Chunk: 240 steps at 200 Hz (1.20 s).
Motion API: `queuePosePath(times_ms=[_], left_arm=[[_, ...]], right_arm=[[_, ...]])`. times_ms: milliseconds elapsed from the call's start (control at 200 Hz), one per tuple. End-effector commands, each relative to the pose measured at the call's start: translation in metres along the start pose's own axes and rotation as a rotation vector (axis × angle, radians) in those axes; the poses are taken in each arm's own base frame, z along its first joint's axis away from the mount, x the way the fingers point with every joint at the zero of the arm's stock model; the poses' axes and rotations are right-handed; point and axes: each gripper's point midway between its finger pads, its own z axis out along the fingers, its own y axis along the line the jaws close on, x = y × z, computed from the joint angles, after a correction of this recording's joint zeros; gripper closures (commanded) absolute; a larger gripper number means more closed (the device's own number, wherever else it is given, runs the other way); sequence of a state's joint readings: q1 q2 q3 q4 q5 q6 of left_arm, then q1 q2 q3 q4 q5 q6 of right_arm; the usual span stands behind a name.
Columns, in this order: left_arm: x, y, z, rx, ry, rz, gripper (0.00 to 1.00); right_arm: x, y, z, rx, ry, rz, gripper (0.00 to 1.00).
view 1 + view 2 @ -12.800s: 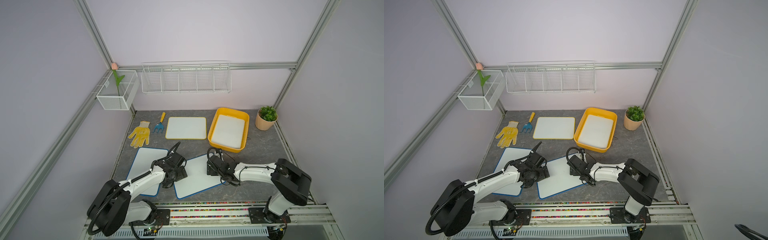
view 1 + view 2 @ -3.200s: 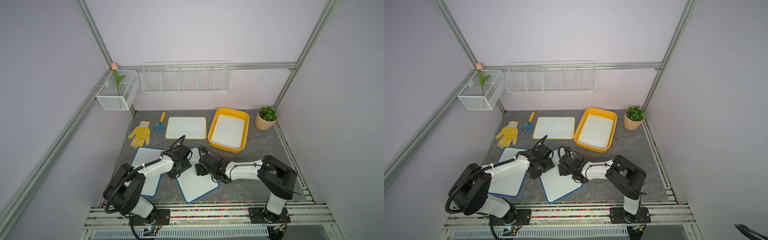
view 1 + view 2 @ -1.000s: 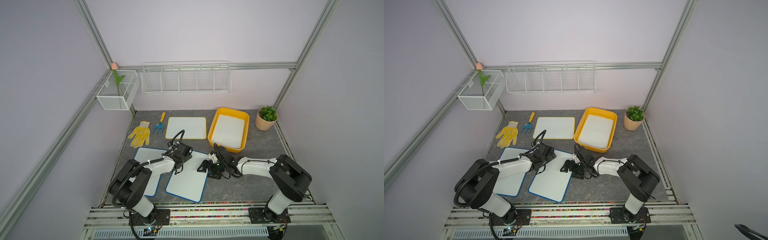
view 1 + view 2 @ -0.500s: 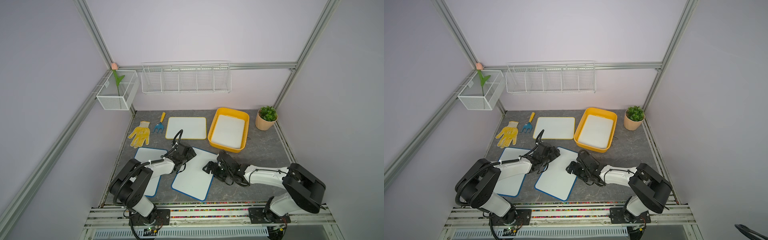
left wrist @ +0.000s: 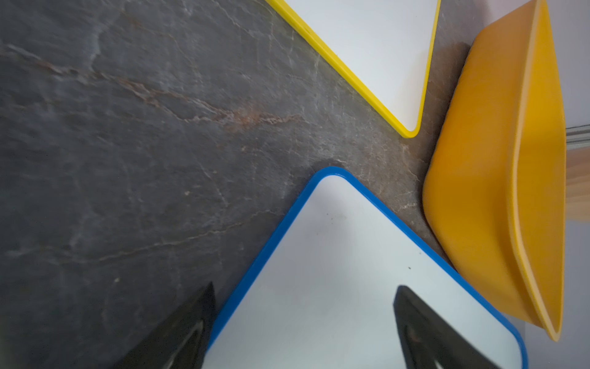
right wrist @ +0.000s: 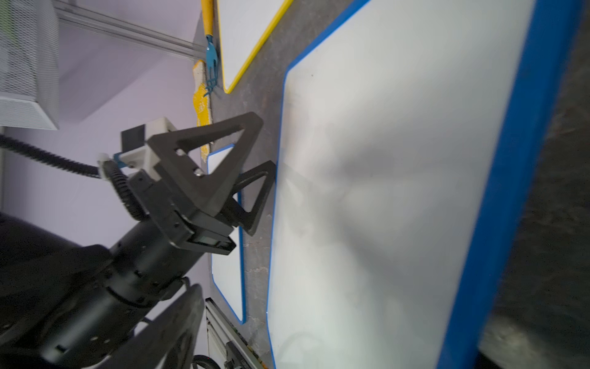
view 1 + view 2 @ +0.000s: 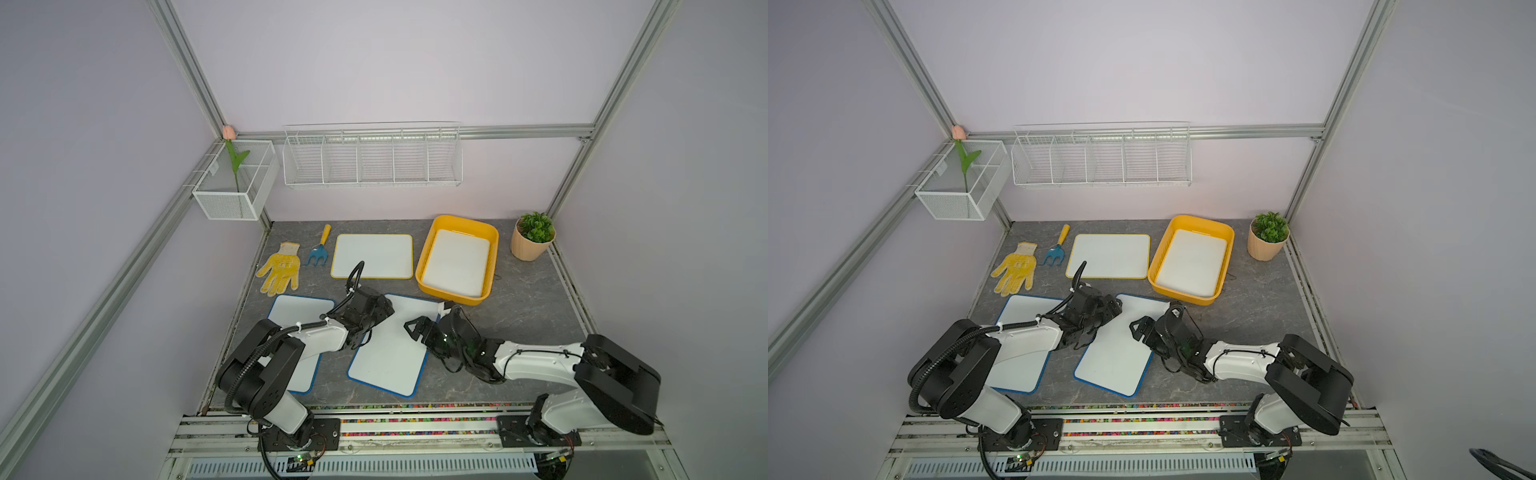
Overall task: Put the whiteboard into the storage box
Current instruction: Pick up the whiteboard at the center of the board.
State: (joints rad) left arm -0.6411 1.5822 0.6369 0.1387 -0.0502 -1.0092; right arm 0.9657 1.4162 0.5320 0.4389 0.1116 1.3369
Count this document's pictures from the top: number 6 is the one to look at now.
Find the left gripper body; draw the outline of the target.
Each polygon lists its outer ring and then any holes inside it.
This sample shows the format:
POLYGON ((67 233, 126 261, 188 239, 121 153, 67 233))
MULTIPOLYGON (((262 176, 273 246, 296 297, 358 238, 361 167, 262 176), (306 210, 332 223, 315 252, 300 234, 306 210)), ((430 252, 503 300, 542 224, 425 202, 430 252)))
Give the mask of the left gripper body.
POLYGON ((189 289, 206 254, 233 251, 233 190, 218 215, 144 172, 147 214, 111 248, 82 247, 1 216, 1 366, 83 368, 107 361, 189 289))

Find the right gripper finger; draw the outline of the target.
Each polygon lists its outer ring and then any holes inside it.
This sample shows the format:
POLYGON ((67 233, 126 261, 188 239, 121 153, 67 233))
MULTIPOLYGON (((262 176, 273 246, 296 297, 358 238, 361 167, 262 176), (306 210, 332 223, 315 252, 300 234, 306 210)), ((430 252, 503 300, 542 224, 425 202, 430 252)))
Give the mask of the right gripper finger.
POLYGON ((193 284, 101 368, 190 368, 204 315, 201 286, 193 284))

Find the blue-framed whiteboard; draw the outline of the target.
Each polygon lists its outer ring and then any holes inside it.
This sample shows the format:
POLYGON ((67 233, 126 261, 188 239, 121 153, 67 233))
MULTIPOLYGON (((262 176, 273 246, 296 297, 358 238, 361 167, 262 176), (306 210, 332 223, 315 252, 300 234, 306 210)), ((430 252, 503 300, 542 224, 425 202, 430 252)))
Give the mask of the blue-framed whiteboard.
POLYGON ((235 243, 235 248, 229 255, 212 255, 211 276, 215 287, 238 324, 244 324, 247 317, 247 306, 242 228, 235 227, 230 234, 230 239, 235 243))
POLYGON ((277 368, 472 368, 582 1, 355 1, 284 79, 277 368))

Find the yellow-framed whiteboard back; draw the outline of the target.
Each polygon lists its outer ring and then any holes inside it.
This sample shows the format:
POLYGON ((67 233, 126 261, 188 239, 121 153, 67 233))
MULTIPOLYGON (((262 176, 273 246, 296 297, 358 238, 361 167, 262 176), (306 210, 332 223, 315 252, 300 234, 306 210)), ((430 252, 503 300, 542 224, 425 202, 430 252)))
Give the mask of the yellow-framed whiteboard back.
POLYGON ((221 71, 225 93, 233 92, 292 3, 292 0, 217 2, 221 71))

